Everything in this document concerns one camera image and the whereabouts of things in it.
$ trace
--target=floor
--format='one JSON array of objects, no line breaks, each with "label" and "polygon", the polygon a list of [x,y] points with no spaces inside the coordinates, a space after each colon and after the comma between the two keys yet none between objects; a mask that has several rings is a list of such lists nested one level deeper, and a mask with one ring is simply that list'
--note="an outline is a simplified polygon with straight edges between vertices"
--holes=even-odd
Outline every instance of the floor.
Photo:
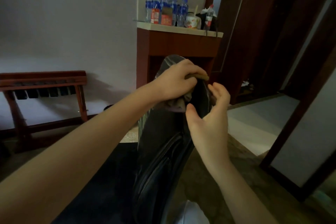
[{"label": "floor", "polygon": [[[4,143],[10,151],[13,151],[15,148],[16,141],[17,141],[17,138],[9,138],[6,141],[4,141]],[[138,141],[138,126],[134,126],[132,129],[130,129],[127,132],[127,134],[121,140],[121,143],[133,143],[137,141]],[[21,165],[26,163],[28,160],[30,160],[31,158],[35,157],[37,154],[42,152],[44,149],[45,148],[40,148],[37,150],[26,151],[20,154],[15,154],[13,157],[9,158],[5,162],[3,163],[0,162],[0,181],[2,181],[9,174],[14,172],[16,169],[18,169]]]},{"label": "floor", "polygon": [[336,218],[336,171],[317,188],[312,197]]},{"label": "floor", "polygon": [[[312,198],[307,199],[305,203],[299,203],[259,168],[258,165],[263,159],[261,156],[255,156],[231,136],[229,154],[234,166],[279,223],[336,222]],[[176,208],[186,200],[197,202],[211,224],[234,223],[217,184],[196,150],[192,152],[183,169],[171,202],[168,223],[172,222]]]},{"label": "floor", "polygon": [[256,156],[268,151],[299,101],[281,95],[230,109],[229,133]]}]

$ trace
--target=leg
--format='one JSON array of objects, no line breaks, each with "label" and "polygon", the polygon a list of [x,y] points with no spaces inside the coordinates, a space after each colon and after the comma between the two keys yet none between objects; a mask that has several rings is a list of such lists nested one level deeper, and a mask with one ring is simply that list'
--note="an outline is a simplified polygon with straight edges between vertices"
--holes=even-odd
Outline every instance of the leg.
[{"label": "leg", "polygon": [[82,85],[75,85],[76,89],[76,96],[79,106],[79,112],[81,114],[83,122],[87,121],[87,113],[86,113],[86,105],[85,105],[85,98],[84,98],[84,91]]},{"label": "leg", "polygon": [[15,101],[14,93],[11,90],[7,90],[4,91],[3,94],[5,95],[5,98],[9,104],[16,135],[19,138],[19,143],[16,146],[15,152],[28,150],[32,143],[32,136],[28,131],[27,124],[22,116],[22,113],[20,112],[19,106]]}]

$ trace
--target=white countertop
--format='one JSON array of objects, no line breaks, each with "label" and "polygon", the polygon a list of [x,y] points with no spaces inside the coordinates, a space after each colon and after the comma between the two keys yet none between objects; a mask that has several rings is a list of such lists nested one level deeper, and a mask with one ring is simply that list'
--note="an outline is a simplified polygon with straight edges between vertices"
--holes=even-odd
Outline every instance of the white countertop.
[{"label": "white countertop", "polygon": [[[204,36],[207,35],[205,30],[165,26],[161,24],[154,24],[154,23],[147,23],[147,22],[140,22],[140,21],[136,23],[136,26],[138,28],[142,28],[146,30],[153,30],[153,31],[163,31],[163,32],[189,34],[189,35],[204,35]],[[216,32],[208,31],[208,36],[216,37]],[[223,32],[218,32],[217,37],[222,38]]]}]

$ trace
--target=wooden luggage rack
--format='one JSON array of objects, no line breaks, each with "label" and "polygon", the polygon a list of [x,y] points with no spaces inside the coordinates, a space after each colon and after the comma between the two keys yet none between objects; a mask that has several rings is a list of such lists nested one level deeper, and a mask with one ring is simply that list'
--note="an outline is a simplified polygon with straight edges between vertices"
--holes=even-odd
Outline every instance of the wooden luggage rack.
[{"label": "wooden luggage rack", "polygon": [[3,91],[5,98],[9,104],[10,111],[13,117],[15,132],[19,139],[15,152],[22,152],[30,149],[30,142],[32,140],[31,133],[27,127],[25,119],[16,102],[15,95],[17,93],[27,92],[31,89],[35,94],[32,98],[42,97],[37,93],[38,89],[45,89],[47,96],[53,88],[58,92],[62,89],[64,95],[76,94],[79,112],[83,122],[88,120],[87,110],[85,105],[83,85],[86,85],[87,78],[85,71],[57,71],[57,72],[30,72],[30,73],[1,73],[0,74],[0,91]]}]

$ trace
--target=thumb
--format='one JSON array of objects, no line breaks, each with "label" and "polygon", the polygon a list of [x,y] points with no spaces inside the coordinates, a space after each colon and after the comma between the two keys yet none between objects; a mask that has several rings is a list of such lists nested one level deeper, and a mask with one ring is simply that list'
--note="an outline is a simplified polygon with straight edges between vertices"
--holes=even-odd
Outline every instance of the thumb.
[{"label": "thumb", "polygon": [[197,113],[195,107],[192,104],[187,105],[187,110],[185,112],[185,116],[187,118],[188,127],[190,127],[191,125],[193,125],[195,123],[200,123],[200,122],[203,121],[198,116],[198,113]]}]

